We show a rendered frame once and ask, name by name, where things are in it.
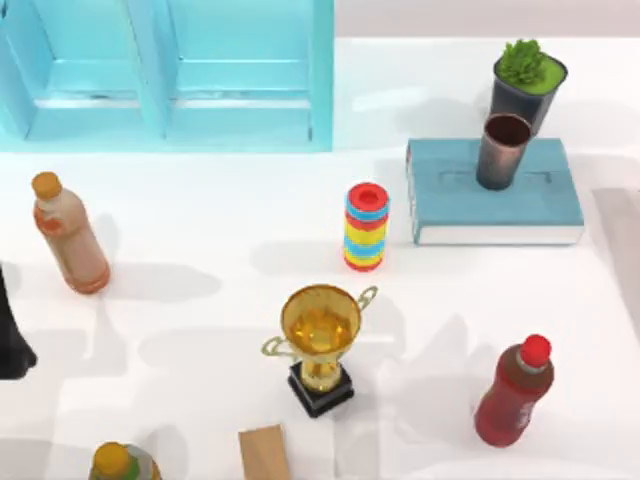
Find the red bottle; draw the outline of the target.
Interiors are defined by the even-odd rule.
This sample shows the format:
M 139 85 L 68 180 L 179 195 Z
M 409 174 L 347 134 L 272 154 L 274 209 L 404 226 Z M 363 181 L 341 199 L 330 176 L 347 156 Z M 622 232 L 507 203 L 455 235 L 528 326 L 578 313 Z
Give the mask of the red bottle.
M 491 387 L 474 415 L 476 433 L 487 444 L 514 444 L 527 428 L 533 408 L 554 381 L 551 343 L 539 334 L 500 355 Z

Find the orange bottle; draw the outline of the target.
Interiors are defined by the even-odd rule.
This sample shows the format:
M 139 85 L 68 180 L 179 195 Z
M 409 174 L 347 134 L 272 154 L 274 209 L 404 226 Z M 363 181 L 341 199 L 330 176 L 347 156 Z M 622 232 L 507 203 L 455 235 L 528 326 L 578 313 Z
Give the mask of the orange bottle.
M 97 293 L 110 279 L 109 263 L 91 227 L 85 206 L 51 171 L 31 182 L 35 194 L 33 216 L 66 284 L 85 295 Z

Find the stack of coloured rings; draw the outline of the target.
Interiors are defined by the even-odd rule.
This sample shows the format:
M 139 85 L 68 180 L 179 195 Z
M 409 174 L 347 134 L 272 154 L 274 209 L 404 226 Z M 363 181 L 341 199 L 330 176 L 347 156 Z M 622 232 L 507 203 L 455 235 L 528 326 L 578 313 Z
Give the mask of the stack of coloured rings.
M 361 272 L 376 269 L 384 257 L 389 195 L 377 183 L 354 185 L 345 199 L 343 258 Z

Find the teal book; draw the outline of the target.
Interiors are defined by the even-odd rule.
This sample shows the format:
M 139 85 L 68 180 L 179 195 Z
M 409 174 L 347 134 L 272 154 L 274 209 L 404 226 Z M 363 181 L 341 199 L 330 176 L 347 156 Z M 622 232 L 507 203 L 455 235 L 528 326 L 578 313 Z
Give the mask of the teal book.
M 562 142 L 533 140 L 505 190 L 476 180 L 478 139 L 411 139 L 406 175 L 417 245 L 571 245 L 584 218 Z

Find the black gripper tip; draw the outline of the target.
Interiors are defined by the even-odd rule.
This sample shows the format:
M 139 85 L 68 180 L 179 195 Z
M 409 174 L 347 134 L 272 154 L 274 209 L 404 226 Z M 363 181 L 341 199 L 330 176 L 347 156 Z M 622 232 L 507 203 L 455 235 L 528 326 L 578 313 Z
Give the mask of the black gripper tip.
M 23 378 L 37 361 L 37 355 L 15 321 L 0 265 L 0 380 Z

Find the copper brown cup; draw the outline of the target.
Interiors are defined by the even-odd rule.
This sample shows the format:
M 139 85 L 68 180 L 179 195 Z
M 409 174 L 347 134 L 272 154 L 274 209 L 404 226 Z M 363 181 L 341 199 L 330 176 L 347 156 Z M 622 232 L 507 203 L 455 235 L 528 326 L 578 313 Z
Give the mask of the copper brown cup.
M 508 188 L 531 137 L 531 126 L 521 117 L 511 113 L 490 115 L 480 141 L 478 183 L 489 190 Z

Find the wooden block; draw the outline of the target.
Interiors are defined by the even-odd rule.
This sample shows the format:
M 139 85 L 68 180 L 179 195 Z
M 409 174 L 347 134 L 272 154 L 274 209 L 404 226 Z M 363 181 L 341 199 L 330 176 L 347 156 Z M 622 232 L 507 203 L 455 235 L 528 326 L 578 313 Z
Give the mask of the wooden block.
M 292 480 L 280 424 L 238 433 L 245 480 Z

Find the green plant in dark pot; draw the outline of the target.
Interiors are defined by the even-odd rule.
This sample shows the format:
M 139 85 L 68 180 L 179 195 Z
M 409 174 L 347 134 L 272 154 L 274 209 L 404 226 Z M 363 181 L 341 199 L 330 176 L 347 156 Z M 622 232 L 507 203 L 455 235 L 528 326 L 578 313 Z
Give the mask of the green plant in dark pot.
M 567 67 L 544 52 L 536 39 L 518 39 L 506 43 L 493 73 L 490 114 L 517 115 L 537 136 L 557 90 L 567 78 Z

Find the light blue rack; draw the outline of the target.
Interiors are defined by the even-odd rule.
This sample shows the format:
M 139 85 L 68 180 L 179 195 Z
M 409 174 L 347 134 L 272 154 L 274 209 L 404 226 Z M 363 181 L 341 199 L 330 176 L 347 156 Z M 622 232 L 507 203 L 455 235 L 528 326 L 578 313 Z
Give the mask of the light blue rack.
M 0 0 L 0 152 L 333 143 L 335 0 Z

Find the gold trophy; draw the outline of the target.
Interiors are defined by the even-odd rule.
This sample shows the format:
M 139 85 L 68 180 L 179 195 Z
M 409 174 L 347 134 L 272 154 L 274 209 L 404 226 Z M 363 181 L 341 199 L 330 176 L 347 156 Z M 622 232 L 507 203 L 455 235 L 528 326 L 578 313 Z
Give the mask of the gold trophy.
M 292 359 L 288 383 L 311 418 L 317 418 L 354 395 L 341 358 L 352 347 L 362 313 L 378 294 L 376 286 L 357 298 L 328 284 L 293 293 L 282 307 L 282 334 L 266 340 L 261 353 Z

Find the bottle with green label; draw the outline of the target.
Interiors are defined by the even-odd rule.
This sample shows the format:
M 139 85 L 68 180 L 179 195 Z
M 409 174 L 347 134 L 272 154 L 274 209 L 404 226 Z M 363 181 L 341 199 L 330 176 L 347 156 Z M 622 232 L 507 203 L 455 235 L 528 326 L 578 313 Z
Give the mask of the bottle with green label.
M 88 480 L 162 480 L 153 457 L 133 444 L 106 442 L 92 459 Z

